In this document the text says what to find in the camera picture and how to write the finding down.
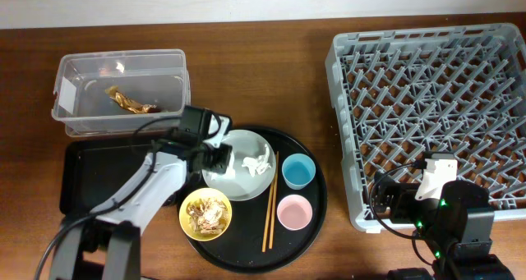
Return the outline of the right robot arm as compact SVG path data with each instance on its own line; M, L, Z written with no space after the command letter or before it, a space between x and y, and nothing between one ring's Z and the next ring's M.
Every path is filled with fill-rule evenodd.
M388 279L512 279L512 272L490 252L494 210L487 190L469 181L449 181L437 199L417 199L417 184L380 180L371 195L374 210L390 210L392 223L410 223L413 244L425 241L434 255L433 273L396 269Z

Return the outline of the yellow bowl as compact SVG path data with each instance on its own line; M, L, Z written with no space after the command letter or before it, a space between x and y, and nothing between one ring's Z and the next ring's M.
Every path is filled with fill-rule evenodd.
M198 199L206 199L206 198L216 198L218 200L223 201L226 204L226 207L229 211L229 217L228 222L226 223L225 229L217 235L211 235L211 236L203 236L199 233L194 232L189 224L189 215L187 214L187 206ZM192 193L190 193L184 201L181 203L179 208L179 222L181 225L182 230L185 232L187 236L189 236L191 239L195 241L212 241L219 236L221 236L229 227L229 224L232 221L233 216L233 210L232 205L230 204L230 201L228 198L219 190L213 189L213 188L200 188L198 190L194 190Z

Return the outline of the small white tissue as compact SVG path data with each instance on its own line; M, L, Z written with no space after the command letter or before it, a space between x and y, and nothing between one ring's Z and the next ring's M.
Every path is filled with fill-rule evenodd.
M270 147L264 145L265 152L255 158L245 157L242 161L242 167L249 171L251 177L263 174L267 169L270 168Z

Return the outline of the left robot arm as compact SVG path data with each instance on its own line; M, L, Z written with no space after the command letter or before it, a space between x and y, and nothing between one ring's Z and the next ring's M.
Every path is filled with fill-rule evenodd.
M143 164L112 196L89 212L68 217L35 270L39 278L52 259L51 279L139 279L141 235L187 175L224 173L232 155L223 137L229 116L186 106L177 126L152 141Z

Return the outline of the gold foil wrapper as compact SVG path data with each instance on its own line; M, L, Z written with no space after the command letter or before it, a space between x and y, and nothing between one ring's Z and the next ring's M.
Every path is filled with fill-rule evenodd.
M120 108L135 114L147 114L161 112L157 105L138 103L123 94L116 85L111 86L105 90L105 93L113 100Z

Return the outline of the blue cup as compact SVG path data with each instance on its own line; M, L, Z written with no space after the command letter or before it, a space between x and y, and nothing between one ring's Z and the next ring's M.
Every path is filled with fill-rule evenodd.
M291 154L283 161L282 174L289 188L301 190L316 176L316 165L306 154Z

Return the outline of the pink cup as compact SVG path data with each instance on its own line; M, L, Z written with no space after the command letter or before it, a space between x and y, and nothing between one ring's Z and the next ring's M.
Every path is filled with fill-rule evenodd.
M305 228L313 217L311 203L301 195L287 195L278 204L277 218L289 231Z

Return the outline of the large white tissue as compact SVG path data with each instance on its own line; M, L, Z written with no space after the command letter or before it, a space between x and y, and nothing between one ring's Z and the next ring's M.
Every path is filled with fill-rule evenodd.
M226 167L225 173L212 172L210 174L210 179L214 181L220 178L235 178L235 170L233 168L234 162L235 162L235 157L233 154L231 154L231 156L229 157L228 166Z

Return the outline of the food scraps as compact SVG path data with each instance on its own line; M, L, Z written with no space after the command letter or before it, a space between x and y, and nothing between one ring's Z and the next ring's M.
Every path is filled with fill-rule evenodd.
M216 198L198 199L187 206L191 229L203 236L220 234L226 226L229 211L226 204Z

